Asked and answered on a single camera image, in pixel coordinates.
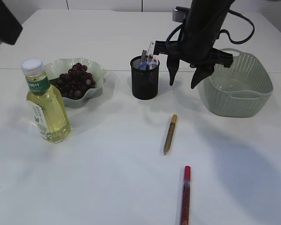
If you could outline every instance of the red marker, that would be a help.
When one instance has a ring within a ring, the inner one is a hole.
[[[191,201],[191,167],[186,166],[183,179],[183,193],[182,193],[182,206],[181,206],[181,225],[189,224],[189,208]]]

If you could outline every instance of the white wall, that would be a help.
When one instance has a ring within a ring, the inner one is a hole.
[[[145,12],[170,12],[176,6],[190,7],[192,0],[143,0]],[[236,0],[232,10],[261,12],[281,32],[281,1]]]
[[[110,9],[141,12],[141,0],[67,0],[69,9]]]
[[[67,9],[66,0],[3,0],[20,23],[39,9]]]

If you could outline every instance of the green bowl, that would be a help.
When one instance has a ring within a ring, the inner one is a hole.
[[[48,63],[45,66],[45,70],[49,80],[53,80],[59,77],[60,74],[65,74],[68,72],[70,68],[76,63],[81,63],[82,65],[86,65],[88,67],[87,72],[93,75],[93,78],[96,82],[95,88],[89,89],[85,95],[78,99],[73,100],[67,97],[63,97],[63,101],[65,106],[78,108],[85,104],[85,101],[88,98],[91,98],[95,95],[97,91],[99,91],[103,86],[103,76],[106,74],[106,70],[100,66],[98,63],[85,59],[85,58],[75,58],[75,59],[58,59],[53,61],[52,63]]]

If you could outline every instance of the bottle label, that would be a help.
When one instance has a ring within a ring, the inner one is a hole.
[[[50,82],[48,80],[48,77],[45,77],[43,80],[37,81],[37,82],[29,82],[27,81],[29,90],[33,93],[42,93],[48,90],[50,87]]]
[[[40,134],[43,138],[51,141],[52,140],[52,135],[51,132],[49,131],[49,127],[46,121],[46,118],[44,116],[44,112],[42,107],[39,105],[27,101],[28,105],[33,109],[33,114],[34,114],[34,122],[37,124]]]

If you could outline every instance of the black pen holder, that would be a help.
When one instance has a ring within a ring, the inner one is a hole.
[[[130,61],[132,74],[132,94],[141,100],[154,98],[158,93],[159,65],[154,69],[139,69],[141,57],[137,56]]]

